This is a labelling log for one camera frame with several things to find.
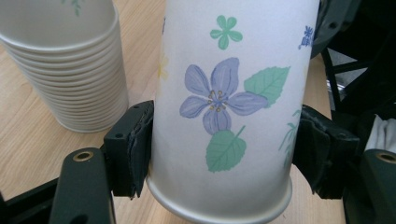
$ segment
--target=purple flower print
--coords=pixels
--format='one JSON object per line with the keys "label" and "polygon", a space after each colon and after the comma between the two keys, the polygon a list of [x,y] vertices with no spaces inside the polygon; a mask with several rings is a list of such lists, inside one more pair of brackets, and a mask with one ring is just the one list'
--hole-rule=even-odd
{"label": "purple flower print", "polygon": [[230,108],[236,115],[247,116],[267,106],[265,97],[252,92],[236,93],[238,88],[239,60],[230,58],[219,63],[212,72],[210,86],[207,77],[197,65],[190,65],[185,76],[189,96],[180,107],[180,116],[197,118],[208,107],[203,117],[209,134],[231,129]]}

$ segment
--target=brass insert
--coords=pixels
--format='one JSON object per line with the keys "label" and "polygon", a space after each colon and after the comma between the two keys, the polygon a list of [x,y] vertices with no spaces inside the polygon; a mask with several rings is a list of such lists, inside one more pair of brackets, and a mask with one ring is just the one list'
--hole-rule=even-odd
{"label": "brass insert", "polygon": [[396,164],[396,156],[392,154],[388,154],[386,152],[379,152],[376,153],[376,157],[379,158],[381,161]]}
{"label": "brass insert", "polygon": [[73,161],[87,161],[93,157],[93,152],[82,151],[73,157]]}

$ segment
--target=cup bottom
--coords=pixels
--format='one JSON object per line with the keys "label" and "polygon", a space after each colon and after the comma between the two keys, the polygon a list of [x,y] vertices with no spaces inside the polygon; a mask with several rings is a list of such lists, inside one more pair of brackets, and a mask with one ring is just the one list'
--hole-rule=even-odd
{"label": "cup bottom", "polygon": [[283,198],[279,200],[279,203],[274,206],[271,210],[264,210],[260,214],[251,214],[251,216],[240,217],[237,220],[230,220],[229,217],[213,217],[206,216],[205,214],[197,214],[191,210],[187,210],[179,204],[173,203],[172,199],[167,198],[165,195],[161,193],[161,191],[157,188],[154,181],[148,176],[147,178],[148,188],[151,191],[154,198],[166,209],[168,209],[173,214],[183,217],[188,221],[193,223],[224,223],[224,224],[250,224],[250,223],[267,223],[280,214],[288,207],[291,194],[292,194],[292,184],[291,179],[289,177],[288,186],[286,188],[285,194]]}

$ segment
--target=table surface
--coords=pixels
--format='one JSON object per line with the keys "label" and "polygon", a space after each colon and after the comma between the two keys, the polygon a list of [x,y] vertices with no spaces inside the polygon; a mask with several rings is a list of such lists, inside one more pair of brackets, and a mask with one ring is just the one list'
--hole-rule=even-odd
{"label": "table surface", "polygon": [[[120,13],[123,60],[130,105],[154,99],[160,59],[164,0],[114,0]],[[311,60],[304,103],[330,117],[320,57]],[[57,123],[17,65],[0,46],[0,190],[8,200],[59,176],[63,159],[83,147],[99,147],[108,130],[73,133]],[[293,165],[293,194],[271,223],[345,223],[340,200],[321,200]],[[147,187],[132,201],[115,198],[117,222],[189,223],[158,204]]]}

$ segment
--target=stack of paper cups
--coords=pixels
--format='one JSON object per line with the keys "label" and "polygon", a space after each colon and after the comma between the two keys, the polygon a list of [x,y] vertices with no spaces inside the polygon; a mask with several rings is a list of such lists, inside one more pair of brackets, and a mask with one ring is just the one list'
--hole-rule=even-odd
{"label": "stack of paper cups", "polygon": [[128,108],[111,0],[0,2],[0,40],[65,128],[112,126]]}

